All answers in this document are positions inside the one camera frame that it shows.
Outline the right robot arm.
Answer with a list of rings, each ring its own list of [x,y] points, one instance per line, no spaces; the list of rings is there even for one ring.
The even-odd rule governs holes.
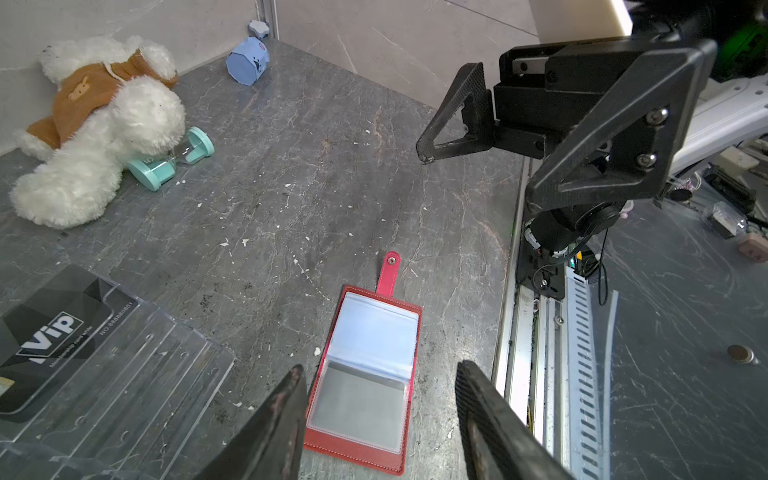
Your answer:
[[[463,65],[416,144],[540,161],[524,194],[533,262],[562,263],[624,204],[767,125],[763,1],[534,1],[539,41]]]

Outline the red leather card holder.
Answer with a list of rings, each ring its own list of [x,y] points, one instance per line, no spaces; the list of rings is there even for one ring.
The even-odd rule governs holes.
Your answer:
[[[394,296],[401,257],[375,290],[343,287],[306,412],[310,451],[390,475],[405,471],[421,307]]]

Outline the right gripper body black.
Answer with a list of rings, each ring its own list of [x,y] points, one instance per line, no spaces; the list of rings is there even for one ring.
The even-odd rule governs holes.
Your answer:
[[[499,59],[493,146],[543,159],[633,62],[655,46],[624,39],[516,47]]]

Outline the clear acrylic organizer tray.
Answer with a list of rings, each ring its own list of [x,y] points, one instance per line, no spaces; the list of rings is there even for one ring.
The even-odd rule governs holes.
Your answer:
[[[196,440],[234,354],[117,285],[139,309],[36,415],[1,418],[3,478],[190,479],[206,465]]]

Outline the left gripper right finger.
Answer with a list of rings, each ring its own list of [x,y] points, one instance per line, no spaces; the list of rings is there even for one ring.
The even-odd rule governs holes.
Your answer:
[[[536,441],[474,362],[457,364],[454,391],[468,478],[571,477]]]

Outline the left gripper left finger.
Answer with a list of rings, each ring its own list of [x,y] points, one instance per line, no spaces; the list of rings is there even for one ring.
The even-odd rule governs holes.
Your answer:
[[[308,406],[307,380],[293,366],[198,479],[297,479]]]

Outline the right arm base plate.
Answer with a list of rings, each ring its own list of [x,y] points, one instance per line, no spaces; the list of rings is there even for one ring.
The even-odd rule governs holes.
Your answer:
[[[555,300],[566,295],[566,273],[573,270],[577,275],[589,279],[596,275],[601,265],[600,254],[584,247],[573,257],[563,260],[545,258],[526,240],[521,241],[517,259],[515,280],[534,293]]]

